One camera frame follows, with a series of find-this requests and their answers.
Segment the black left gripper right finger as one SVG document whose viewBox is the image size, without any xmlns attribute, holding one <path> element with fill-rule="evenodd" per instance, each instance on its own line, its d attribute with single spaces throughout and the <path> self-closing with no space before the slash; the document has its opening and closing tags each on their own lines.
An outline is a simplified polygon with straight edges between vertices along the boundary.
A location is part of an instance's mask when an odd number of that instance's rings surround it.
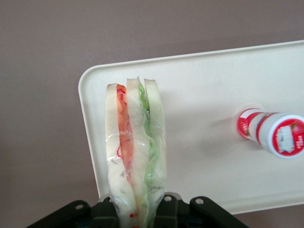
<svg viewBox="0 0 304 228">
<path fill-rule="evenodd" d="M 156 211 L 154 227 L 176 228 L 178 225 L 177 211 L 178 198 L 172 192 L 165 193 Z"/>
</svg>

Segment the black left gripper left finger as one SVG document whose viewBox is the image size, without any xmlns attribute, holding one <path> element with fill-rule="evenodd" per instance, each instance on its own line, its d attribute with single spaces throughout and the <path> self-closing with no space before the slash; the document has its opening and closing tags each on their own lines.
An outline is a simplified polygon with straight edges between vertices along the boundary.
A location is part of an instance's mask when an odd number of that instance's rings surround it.
<svg viewBox="0 0 304 228">
<path fill-rule="evenodd" d="M 119 228 L 119 219 L 109 195 L 103 195 L 90 209 L 91 228 Z"/>
</svg>

